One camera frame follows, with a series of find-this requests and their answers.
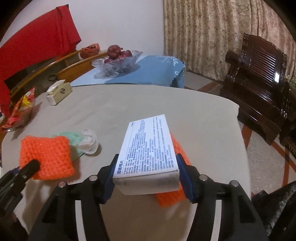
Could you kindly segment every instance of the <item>silver screw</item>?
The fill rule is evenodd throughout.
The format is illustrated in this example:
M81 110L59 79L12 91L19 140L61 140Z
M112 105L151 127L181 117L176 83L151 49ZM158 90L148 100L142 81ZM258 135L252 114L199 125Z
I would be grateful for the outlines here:
M206 181L207 179L208 179L207 175L205 175L205 174L200 175L200 180Z
M232 180L230 183L231 183L231 185L233 185L234 187L238 187L238 185L239 185L239 182L236 181L236 180Z
M66 182L62 181L62 182L59 182L58 186L60 188L63 188L64 186L66 186L66 184L67 184Z
M89 177L89 180L92 181L92 182L96 181L97 179L98 179L97 175L92 175L92 176Z

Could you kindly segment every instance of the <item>yellow tissue box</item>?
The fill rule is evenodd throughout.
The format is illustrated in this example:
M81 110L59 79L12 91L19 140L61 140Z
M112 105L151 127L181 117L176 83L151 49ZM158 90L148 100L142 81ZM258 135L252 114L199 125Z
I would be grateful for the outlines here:
M57 86L51 93L48 93L46 99L48 100L50 105L57 105L71 92L72 88L70 83L62 83Z

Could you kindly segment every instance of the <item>green cloth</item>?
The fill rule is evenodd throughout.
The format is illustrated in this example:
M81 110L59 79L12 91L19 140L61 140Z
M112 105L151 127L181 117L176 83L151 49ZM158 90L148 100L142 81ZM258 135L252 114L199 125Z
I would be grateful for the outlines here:
M79 150L76 147L81 141L83 141L84 137L82 135L75 132L62 132L58 135L53 135L52 137L57 137L57 136L65 136L69 139L72 161L77 160L79 157L81 157L84 154L83 151Z

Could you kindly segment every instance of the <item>brown floor stripe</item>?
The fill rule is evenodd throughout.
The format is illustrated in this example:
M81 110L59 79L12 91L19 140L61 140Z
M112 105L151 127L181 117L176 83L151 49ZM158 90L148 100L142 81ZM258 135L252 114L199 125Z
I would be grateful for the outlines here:
M244 125L242 127L242 137L244 139L244 146L246 147L246 149L248 148L250 139L251 139L251 135L252 135L252 130L247 127L246 125Z
M289 168L290 168L290 152L287 148L285 148L285 168L284 168L284 178L283 185L285 186L289 182Z
M284 152L284 150L276 143L276 142L273 142L271 144L271 146L276 149L276 151L283 157L285 158L286 157L286 153ZM289 158L289 164L290 166L293 168L293 170L296 172L296 165L295 163L293 162L293 160L291 158Z
M217 82L215 81L212 81L211 83L205 85L204 87L201 87L200 89L198 89L197 91L200 91L200 92L209 92L211 89L213 89L214 87L216 87L218 85Z
M187 86L184 86L184 89L187 89L187 90L194 90L194 89L191 89L191 88L189 88L189 87L187 87Z

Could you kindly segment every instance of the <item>alcohol pad box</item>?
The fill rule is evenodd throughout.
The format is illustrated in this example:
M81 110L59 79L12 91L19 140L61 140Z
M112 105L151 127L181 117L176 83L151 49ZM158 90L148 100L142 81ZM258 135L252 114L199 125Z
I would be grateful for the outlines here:
M179 168L165 115L129 123L113 183L124 195L179 189Z

